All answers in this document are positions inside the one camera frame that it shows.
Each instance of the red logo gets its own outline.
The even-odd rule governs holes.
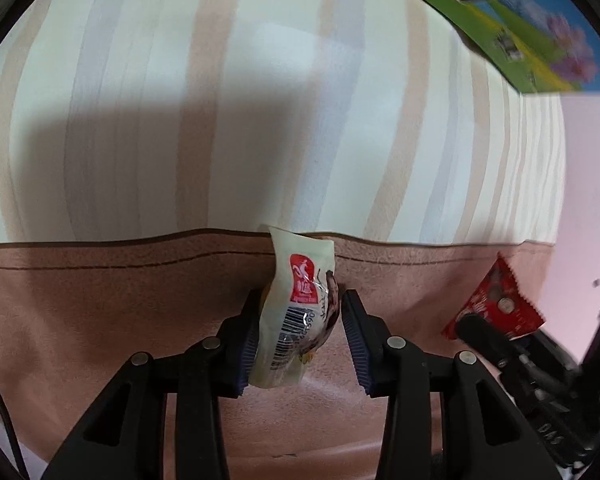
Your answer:
[[[314,263],[302,254],[292,254],[289,258],[294,275],[294,290],[291,301],[294,303],[318,303],[318,291],[314,283]]]

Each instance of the metal screw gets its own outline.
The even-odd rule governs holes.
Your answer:
[[[475,362],[478,360],[473,352],[469,352],[467,350],[460,352],[458,357],[466,365],[475,365]]]
[[[407,346],[407,342],[401,338],[399,335],[392,335],[389,339],[386,340],[386,343],[395,349],[404,348]]]
[[[207,337],[202,341],[202,348],[207,350],[215,350],[220,346],[220,339],[217,337]]]
[[[149,354],[146,352],[138,352],[131,356],[131,364],[133,366],[142,366],[149,362]]]

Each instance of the colorful poster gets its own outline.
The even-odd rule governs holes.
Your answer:
[[[521,92],[600,92],[600,37],[571,0],[425,0]]]

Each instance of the red snack package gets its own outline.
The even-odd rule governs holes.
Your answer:
[[[456,322],[468,313],[480,314],[509,338],[534,332],[544,323],[534,306],[520,295],[516,277],[500,254],[478,288],[442,334],[448,339],[458,338]]]

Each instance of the pink wall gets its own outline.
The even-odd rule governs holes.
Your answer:
[[[538,307],[545,330],[577,359],[600,310],[600,95],[562,98],[567,165],[555,255]]]

